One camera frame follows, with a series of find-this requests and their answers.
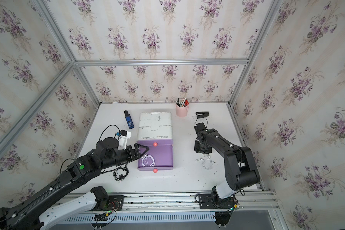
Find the white earphones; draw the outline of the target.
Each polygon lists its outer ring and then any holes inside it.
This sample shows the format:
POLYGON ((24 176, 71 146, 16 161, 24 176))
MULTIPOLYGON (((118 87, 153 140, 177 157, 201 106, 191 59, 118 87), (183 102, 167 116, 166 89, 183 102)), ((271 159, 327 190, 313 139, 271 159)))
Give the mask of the white earphones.
POLYGON ((212 170, 215 163, 209 155, 205 154, 202 154, 201 157, 197 158, 196 162, 201 163, 203 169, 205 170, 212 170))
POLYGON ((149 154, 143 155, 141 158, 141 165, 142 167, 154 167, 155 166, 154 157, 149 154))

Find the purple drawer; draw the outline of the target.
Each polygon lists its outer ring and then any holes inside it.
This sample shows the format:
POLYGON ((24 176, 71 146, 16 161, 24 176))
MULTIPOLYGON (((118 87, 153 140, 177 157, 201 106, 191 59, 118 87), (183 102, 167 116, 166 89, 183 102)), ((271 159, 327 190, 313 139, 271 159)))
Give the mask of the purple drawer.
POLYGON ((173 145, 172 139, 154 139, 154 140, 138 140, 138 144, 148 147, 169 146, 173 145))
POLYGON ((139 171, 167 171, 173 169, 173 145, 149 147, 147 154, 155 159, 154 167, 142 167, 141 158, 138 161, 139 171))

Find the purple top drawer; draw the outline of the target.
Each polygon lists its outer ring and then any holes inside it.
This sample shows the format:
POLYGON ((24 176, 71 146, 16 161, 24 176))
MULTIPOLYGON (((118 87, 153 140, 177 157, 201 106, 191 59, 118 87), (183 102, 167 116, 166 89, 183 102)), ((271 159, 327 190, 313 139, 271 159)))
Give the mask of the purple top drawer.
POLYGON ((154 139, 154 140, 138 140, 138 144, 148 147, 169 146, 173 145, 172 139, 154 139))

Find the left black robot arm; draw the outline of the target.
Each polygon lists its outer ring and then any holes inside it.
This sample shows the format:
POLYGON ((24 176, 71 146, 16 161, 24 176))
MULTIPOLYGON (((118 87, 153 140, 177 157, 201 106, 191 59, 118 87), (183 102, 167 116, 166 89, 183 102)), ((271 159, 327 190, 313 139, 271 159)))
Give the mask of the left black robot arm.
POLYGON ((1 230, 40 230, 55 220, 52 206, 75 189, 101 175, 103 169, 122 166, 144 156, 149 148, 135 144, 119 150, 119 141, 106 138, 86 155, 75 159, 65 171, 46 187, 11 208, 0 208, 1 230))

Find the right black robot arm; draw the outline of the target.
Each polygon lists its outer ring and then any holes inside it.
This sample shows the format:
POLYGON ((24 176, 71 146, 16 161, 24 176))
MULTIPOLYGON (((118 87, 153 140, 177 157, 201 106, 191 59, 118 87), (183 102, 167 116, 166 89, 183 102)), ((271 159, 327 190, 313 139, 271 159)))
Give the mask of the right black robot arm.
POLYGON ((194 126, 196 141, 194 151, 201 154, 218 152, 224 160, 225 180, 212 189, 212 200, 217 205, 236 192, 260 182, 260 173, 250 148, 237 146, 215 129, 207 129, 204 123, 194 126))

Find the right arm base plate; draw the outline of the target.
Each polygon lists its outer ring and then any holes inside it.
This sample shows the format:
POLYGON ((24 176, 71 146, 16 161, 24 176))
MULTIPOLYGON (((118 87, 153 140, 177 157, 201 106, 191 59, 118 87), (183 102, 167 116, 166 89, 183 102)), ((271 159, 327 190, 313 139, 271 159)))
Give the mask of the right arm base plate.
POLYGON ((215 194, 196 194, 195 202, 199 204, 200 209, 234 210, 239 207, 234 195, 221 199, 215 194))

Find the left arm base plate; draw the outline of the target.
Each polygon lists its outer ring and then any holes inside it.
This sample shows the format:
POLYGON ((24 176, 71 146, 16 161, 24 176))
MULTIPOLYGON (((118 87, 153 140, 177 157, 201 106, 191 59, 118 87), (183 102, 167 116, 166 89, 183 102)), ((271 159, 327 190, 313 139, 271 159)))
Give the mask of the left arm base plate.
POLYGON ((108 199, 102 199, 97 202, 94 207, 95 211, 121 211, 123 208, 125 196, 124 195, 111 195, 108 199))

